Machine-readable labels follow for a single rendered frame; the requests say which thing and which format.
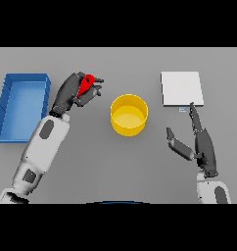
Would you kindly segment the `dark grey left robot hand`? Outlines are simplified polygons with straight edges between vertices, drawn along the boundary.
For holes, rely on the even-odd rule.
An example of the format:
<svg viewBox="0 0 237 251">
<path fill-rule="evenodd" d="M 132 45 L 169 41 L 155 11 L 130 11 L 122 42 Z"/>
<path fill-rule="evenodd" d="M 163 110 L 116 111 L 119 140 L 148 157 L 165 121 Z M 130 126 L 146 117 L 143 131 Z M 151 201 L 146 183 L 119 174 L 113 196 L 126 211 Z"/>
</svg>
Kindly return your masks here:
<svg viewBox="0 0 237 251">
<path fill-rule="evenodd" d="M 73 104 L 77 107 L 85 106 L 95 96 L 100 96 L 101 83 L 104 81 L 101 78 L 95 77 L 95 82 L 91 87 L 83 93 L 79 98 L 76 97 L 82 78 L 86 74 L 78 72 L 71 74 L 61 85 L 56 99 L 53 103 L 52 109 L 49 112 L 50 116 L 61 118 L 63 114 L 69 111 Z"/>
</svg>

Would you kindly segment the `yellow bowl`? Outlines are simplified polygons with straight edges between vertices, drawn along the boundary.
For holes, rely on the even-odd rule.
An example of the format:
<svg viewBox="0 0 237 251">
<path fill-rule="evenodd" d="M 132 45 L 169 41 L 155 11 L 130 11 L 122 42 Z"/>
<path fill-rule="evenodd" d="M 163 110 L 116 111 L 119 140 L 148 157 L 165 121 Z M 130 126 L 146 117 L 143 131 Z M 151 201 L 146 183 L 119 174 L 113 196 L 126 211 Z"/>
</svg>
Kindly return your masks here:
<svg viewBox="0 0 237 251">
<path fill-rule="evenodd" d="M 124 137 L 133 137 L 145 127 L 148 119 L 146 102 L 135 94 L 122 94 L 111 105 L 111 125 Z"/>
</svg>

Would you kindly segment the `red beaker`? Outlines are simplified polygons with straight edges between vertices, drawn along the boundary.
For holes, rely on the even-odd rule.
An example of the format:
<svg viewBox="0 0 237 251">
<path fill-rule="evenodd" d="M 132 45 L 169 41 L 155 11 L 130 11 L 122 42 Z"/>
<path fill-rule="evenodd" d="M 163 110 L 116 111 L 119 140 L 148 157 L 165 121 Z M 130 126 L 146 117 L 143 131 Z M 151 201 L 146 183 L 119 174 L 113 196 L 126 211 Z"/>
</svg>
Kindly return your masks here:
<svg viewBox="0 0 237 251">
<path fill-rule="evenodd" d="M 91 85 L 94 82 L 95 82 L 95 77 L 93 75 L 85 75 L 81 80 L 76 97 L 79 98 L 83 93 L 85 93 L 91 87 Z"/>
</svg>

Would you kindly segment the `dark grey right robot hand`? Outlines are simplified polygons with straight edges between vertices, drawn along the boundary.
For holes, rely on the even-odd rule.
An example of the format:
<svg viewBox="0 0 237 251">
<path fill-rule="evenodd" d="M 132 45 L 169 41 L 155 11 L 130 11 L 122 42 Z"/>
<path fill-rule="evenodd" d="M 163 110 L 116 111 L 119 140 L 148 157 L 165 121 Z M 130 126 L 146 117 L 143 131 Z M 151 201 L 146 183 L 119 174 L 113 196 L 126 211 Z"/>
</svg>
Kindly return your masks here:
<svg viewBox="0 0 237 251">
<path fill-rule="evenodd" d="M 205 127 L 202 127 L 199 114 L 194 103 L 190 104 L 189 116 L 192 121 L 192 129 L 195 136 L 195 149 L 178 140 L 170 127 L 166 129 L 168 147 L 187 161 L 195 160 L 197 166 L 204 171 L 205 177 L 216 177 L 216 158 L 213 141 Z"/>
</svg>

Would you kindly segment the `blue tray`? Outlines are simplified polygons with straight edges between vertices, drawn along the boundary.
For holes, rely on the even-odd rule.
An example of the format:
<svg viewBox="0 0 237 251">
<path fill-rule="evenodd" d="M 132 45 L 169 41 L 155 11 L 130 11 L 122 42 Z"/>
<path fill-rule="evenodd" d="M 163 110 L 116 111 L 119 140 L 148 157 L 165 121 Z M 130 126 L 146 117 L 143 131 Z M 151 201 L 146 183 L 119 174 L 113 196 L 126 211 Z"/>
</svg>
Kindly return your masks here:
<svg viewBox="0 0 237 251">
<path fill-rule="evenodd" d="M 47 74 L 5 74 L 0 95 L 0 143 L 27 143 L 47 114 Z"/>
</svg>

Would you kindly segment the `pale square measuring scale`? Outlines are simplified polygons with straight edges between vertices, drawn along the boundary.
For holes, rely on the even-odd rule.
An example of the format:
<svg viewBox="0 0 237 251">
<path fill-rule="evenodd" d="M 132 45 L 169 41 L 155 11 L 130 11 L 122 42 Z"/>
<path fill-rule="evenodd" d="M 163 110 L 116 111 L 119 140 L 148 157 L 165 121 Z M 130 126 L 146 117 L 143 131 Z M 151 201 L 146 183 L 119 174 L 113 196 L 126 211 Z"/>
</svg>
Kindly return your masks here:
<svg viewBox="0 0 237 251">
<path fill-rule="evenodd" d="M 198 72 L 161 72 L 161 84 L 165 107 L 204 106 Z"/>
</svg>

